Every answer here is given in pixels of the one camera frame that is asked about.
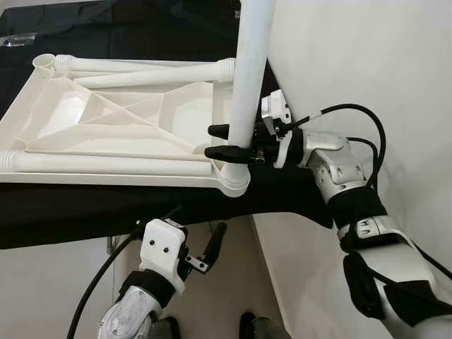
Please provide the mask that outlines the clear tape patch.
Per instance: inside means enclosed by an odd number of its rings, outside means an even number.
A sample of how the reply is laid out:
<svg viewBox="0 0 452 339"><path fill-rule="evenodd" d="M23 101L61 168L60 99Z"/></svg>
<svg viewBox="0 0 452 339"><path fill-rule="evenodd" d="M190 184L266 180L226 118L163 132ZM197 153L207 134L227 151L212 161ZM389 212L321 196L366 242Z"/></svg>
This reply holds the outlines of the clear tape patch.
<svg viewBox="0 0 452 339"><path fill-rule="evenodd" d="M36 38L36 32L14 33L14 35L0 37L0 47L16 48L30 46L35 43Z"/></svg>

